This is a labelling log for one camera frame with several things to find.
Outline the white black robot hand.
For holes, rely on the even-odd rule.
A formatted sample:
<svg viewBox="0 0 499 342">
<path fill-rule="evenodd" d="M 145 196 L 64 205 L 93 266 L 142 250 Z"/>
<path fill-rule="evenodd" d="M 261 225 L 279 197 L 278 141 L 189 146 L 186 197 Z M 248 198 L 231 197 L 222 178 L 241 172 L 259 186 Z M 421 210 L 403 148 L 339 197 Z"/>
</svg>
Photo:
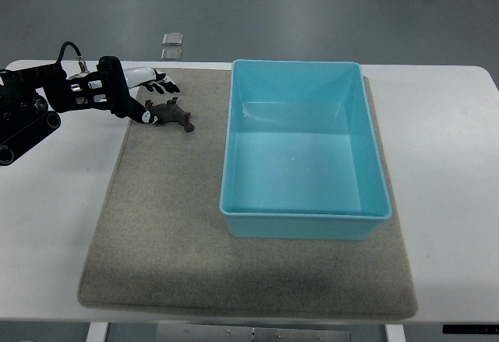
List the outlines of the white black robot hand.
<svg viewBox="0 0 499 342">
<path fill-rule="evenodd" d="M 97 70 L 99 72 L 109 72 L 108 76 L 117 78 L 120 93 L 124 92 L 125 85 L 128 90 L 141 86 L 149 92 L 159 94 L 180 92 L 177 84 L 165 72 L 159 72 L 151 67 L 123 69 L 121 62 L 116 57 L 100 58 Z M 155 117 L 146 109 L 145 104 L 131 98 L 129 93 L 125 93 L 123 100 L 119 98 L 119 103 L 125 103 L 127 108 L 131 107 L 128 117 L 133 121 L 141 124 L 157 125 L 154 123 Z"/>
</svg>

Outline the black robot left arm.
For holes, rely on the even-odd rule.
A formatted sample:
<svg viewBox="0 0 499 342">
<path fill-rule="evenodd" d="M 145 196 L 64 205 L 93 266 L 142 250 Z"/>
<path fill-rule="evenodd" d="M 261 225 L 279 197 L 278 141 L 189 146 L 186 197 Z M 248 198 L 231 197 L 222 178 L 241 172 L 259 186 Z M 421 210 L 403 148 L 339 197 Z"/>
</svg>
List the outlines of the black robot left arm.
<svg viewBox="0 0 499 342">
<path fill-rule="evenodd" d="M 81 76 L 70 79 L 62 67 L 67 48 L 77 56 Z M 66 41 L 55 62 L 27 69 L 1 70 L 1 166 L 9 166 L 61 125 L 60 114 L 86 109 L 111 110 L 120 61 L 99 59 L 89 72 L 79 48 Z"/>
</svg>

